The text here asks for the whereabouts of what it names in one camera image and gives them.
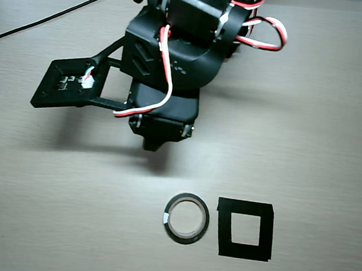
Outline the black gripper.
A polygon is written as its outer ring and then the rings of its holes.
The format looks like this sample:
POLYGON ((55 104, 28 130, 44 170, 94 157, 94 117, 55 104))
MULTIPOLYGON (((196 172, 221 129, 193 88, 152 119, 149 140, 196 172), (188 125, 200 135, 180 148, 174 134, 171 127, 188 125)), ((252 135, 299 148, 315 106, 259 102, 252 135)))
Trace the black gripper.
POLYGON ((199 90, 216 77, 241 25, 241 19, 230 17, 219 36, 205 41, 145 7, 130 22, 121 70, 133 80, 117 117, 128 117, 133 132, 144 135, 145 151, 158 151, 163 138, 191 137, 199 90))

